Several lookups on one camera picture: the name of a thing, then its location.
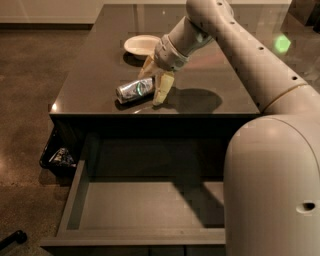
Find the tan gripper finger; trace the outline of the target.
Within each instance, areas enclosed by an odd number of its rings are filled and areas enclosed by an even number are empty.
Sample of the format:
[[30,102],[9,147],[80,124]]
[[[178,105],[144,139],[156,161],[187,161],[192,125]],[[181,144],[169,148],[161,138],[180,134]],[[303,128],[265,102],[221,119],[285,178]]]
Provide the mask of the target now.
[[139,79],[144,79],[144,78],[148,78],[148,77],[156,77],[156,76],[162,76],[164,73],[164,70],[161,69],[157,63],[154,60],[154,56],[153,55],[149,55],[140,72],[138,75]]
[[173,72],[162,72],[155,76],[155,92],[153,97],[153,105],[162,104],[174,83]]

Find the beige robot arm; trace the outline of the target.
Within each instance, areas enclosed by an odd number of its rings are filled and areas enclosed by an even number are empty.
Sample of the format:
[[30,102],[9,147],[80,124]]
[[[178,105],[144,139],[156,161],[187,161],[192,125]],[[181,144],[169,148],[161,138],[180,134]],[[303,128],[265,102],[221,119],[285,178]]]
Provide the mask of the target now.
[[227,256],[320,256],[320,94],[237,23],[226,0],[186,0],[140,74],[169,75],[215,40],[260,112],[232,137],[224,164]]

